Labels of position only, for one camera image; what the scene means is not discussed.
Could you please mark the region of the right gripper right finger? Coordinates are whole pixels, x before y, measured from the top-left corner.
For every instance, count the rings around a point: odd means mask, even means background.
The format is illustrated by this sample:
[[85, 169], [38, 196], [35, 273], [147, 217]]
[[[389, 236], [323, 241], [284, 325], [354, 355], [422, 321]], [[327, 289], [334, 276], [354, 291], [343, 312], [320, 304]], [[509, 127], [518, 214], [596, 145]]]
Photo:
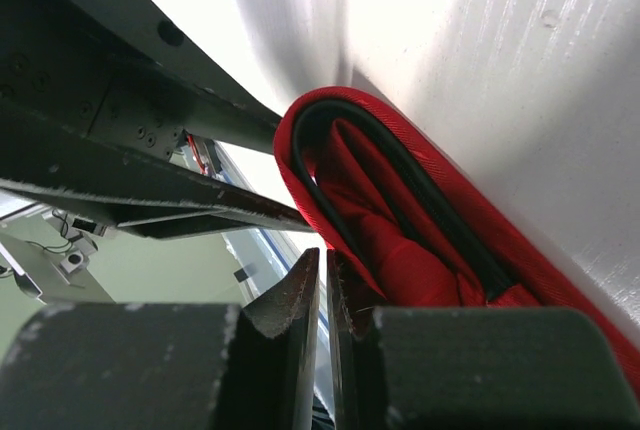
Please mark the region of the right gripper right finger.
[[373, 429], [375, 367], [367, 332], [377, 293], [336, 250], [327, 252], [327, 297], [331, 365], [338, 429]]

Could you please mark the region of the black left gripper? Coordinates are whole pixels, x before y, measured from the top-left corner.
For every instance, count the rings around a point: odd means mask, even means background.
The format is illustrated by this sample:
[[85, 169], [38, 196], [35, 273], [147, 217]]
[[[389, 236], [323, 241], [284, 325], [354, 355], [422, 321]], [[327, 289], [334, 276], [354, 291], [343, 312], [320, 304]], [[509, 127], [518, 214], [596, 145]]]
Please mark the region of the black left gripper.
[[[125, 50], [93, 21], [133, 55], [125, 57]], [[190, 132], [272, 152], [281, 117], [152, 0], [1, 0], [3, 100], [85, 135], [168, 161], [179, 146], [182, 126], [125, 67], [123, 57], [196, 97], [193, 110], [178, 105]]]

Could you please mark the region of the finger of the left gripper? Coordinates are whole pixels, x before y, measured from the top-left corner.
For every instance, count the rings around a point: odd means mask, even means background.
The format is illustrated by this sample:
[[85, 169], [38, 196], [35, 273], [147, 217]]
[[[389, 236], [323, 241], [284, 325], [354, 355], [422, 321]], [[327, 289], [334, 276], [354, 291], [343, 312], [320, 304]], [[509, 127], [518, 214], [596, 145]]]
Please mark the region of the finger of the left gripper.
[[156, 239], [247, 227], [311, 229], [297, 210], [279, 202], [83, 136], [25, 109], [1, 112], [1, 187]]

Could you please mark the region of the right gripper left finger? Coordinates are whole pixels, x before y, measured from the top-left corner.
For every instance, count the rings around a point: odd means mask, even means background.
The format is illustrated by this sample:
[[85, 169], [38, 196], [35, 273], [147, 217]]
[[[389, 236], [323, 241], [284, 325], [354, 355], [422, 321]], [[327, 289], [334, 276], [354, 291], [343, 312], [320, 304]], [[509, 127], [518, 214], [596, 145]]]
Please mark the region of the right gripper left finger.
[[319, 314], [319, 256], [311, 248], [243, 310], [249, 429], [309, 429]]

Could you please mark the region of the red necktie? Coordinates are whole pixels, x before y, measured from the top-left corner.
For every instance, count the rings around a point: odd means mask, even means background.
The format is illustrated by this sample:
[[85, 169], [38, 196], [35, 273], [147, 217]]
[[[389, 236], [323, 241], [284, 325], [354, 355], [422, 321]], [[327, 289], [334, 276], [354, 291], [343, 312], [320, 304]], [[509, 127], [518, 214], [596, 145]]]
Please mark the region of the red necktie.
[[392, 106], [353, 88], [313, 90], [286, 112], [274, 155], [303, 217], [383, 301], [569, 307], [638, 386], [637, 347]]

